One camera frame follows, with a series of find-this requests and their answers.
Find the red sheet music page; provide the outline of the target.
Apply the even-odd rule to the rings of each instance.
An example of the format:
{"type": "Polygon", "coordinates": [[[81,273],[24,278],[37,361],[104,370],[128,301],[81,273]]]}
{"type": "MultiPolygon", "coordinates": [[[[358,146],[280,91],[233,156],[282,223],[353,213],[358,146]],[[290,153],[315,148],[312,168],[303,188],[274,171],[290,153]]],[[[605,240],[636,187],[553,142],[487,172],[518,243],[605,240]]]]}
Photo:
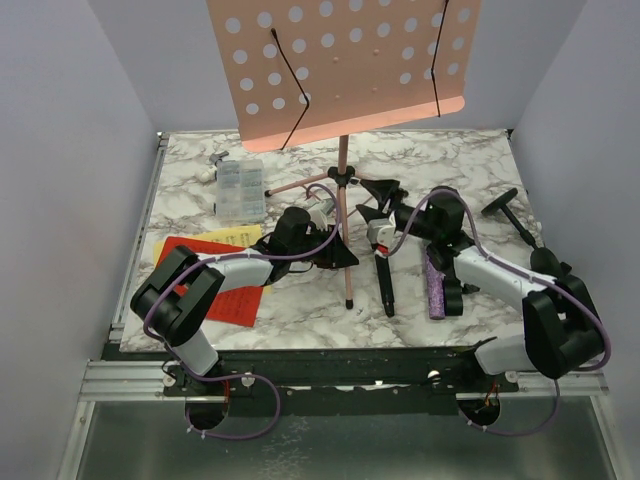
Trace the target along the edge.
{"type": "MultiPolygon", "coordinates": [[[[206,254],[235,253],[247,248],[209,241],[181,239],[179,236],[168,236],[154,246],[154,264],[161,263],[173,248],[180,245],[187,246],[201,257],[206,254]]],[[[256,321],[262,293],[262,287],[245,287],[219,293],[209,308],[206,318],[211,321],[252,328],[256,321]]]]}

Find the pink music stand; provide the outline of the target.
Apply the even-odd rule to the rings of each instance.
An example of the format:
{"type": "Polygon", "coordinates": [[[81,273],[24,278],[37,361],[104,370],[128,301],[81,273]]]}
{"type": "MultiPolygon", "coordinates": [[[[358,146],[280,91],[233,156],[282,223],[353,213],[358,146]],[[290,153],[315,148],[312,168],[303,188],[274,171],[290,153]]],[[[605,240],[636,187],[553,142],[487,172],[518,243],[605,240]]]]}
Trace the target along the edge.
{"type": "Polygon", "coordinates": [[[245,149],[460,111],[477,1],[211,1],[245,149]]]}

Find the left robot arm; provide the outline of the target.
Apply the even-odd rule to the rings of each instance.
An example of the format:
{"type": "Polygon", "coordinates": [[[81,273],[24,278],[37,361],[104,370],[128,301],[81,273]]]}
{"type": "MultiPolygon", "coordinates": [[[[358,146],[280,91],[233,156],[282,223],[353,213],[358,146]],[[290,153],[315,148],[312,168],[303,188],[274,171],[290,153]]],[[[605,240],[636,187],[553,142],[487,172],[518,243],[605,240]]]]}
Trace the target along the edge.
{"type": "Polygon", "coordinates": [[[220,387],[222,372],[202,323],[216,296],[272,285],[294,262],[329,270],[359,264],[338,226],[322,230],[307,210],[289,207],[271,233],[242,251],[202,259],[186,246],[173,248],[135,291],[130,309],[186,367],[188,384],[209,395],[220,387]]]}

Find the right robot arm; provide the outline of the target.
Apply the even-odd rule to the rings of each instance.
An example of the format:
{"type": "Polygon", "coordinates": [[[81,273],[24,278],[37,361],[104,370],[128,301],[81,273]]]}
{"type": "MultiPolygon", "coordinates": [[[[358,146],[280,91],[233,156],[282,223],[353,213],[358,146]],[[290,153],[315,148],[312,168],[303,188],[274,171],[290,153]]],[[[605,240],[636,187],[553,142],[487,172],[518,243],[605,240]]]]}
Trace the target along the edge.
{"type": "Polygon", "coordinates": [[[407,236],[420,238],[431,264],[445,275],[445,291],[471,285],[521,314],[522,333],[480,342],[474,358],[461,365],[467,389],[483,391],[507,371],[537,371],[557,380],[571,371],[597,370],[610,360],[611,341],[586,285],[557,260],[526,269],[485,249],[477,231],[464,231],[474,219],[450,187],[434,188],[411,207],[397,180],[359,183],[378,203],[356,207],[378,258],[397,253],[407,236]]]}

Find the black microphone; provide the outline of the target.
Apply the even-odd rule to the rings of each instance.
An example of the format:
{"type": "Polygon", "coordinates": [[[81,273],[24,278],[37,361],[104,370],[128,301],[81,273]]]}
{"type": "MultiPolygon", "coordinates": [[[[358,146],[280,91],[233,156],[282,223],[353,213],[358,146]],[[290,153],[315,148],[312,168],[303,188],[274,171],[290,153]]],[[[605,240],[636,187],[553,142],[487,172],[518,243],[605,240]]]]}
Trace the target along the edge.
{"type": "Polygon", "coordinates": [[[374,243],[372,250],[374,252],[381,303],[386,316],[391,318],[395,315],[395,298],[389,259],[387,257],[388,248],[374,243]]]}

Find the purple glitter microphone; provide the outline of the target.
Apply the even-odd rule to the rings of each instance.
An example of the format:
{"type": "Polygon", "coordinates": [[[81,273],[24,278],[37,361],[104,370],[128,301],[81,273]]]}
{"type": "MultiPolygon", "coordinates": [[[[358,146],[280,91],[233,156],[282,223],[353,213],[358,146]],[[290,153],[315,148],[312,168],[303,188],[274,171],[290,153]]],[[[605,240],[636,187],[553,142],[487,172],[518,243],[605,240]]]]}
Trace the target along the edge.
{"type": "Polygon", "coordinates": [[[442,320],[445,318],[444,274],[434,267],[427,253],[424,253],[424,265],[429,318],[442,320]]]}

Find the clear plastic parts box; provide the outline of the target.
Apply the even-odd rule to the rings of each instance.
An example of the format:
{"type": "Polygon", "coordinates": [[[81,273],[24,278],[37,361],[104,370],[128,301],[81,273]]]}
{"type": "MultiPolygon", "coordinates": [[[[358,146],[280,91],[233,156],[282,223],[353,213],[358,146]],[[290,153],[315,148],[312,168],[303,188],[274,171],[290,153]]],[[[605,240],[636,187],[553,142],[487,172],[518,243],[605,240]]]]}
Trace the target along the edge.
{"type": "Polygon", "coordinates": [[[265,191],[261,160],[222,161],[216,170],[214,212],[221,221],[261,222],[266,217],[265,191]]]}

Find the white and grey small fitting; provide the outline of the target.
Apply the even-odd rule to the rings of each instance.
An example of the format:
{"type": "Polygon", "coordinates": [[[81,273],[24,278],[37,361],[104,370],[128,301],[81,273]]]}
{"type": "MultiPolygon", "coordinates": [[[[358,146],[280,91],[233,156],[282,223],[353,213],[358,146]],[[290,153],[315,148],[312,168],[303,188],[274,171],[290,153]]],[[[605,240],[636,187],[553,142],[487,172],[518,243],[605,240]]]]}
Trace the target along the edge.
{"type": "Polygon", "coordinates": [[[219,164],[229,155],[228,151],[222,151],[219,153],[212,153],[208,160],[206,168],[200,172],[196,179],[201,184],[207,184],[214,182],[217,179],[217,168],[219,164]]]}

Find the black microphone stand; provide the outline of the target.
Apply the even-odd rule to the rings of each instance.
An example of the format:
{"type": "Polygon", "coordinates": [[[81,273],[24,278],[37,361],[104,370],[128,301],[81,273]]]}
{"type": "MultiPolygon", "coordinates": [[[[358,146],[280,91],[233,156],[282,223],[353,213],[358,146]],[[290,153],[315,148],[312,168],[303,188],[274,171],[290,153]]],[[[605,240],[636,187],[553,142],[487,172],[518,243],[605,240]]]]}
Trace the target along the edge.
{"type": "Polygon", "coordinates": [[[560,262],[548,248],[539,245],[533,234],[519,221],[509,207],[518,190],[511,188],[492,200],[482,210],[485,217],[502,212],[518,232],[520,238],[532,249],[530,268],[518,266],[492,252],[484,250],[479,242],[473,243],[453,256],[452,269],[455,277],[463,284],[478,287],[485,294],[504,302],[516,311],[523,312],[523,300],[530,294],[543,292],[544,284],[533,280],[538,276],[544,281],[554,282],[565,279],[572,267],[560,262]]]}

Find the aluminium frame rail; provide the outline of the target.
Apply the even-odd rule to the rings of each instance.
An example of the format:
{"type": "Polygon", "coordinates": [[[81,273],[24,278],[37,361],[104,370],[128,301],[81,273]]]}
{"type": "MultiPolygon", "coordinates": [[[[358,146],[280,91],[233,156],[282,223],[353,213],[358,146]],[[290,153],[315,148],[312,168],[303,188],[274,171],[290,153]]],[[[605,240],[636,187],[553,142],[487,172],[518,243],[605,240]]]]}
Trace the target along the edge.
{"type": "Polygon", "coordinates": [[[109,345],[88,364],[80,398],[94,402],[168,402],[200,422],[232,417],[428,413],[454,415],[462,400],[495,387],[509,398],[590,397],[607,393],[600,372],[557,382],[539,373],[491,377],[467,347],[224,351],[213,381],[190,378],[165,354],[123,354],[109,345]]]}

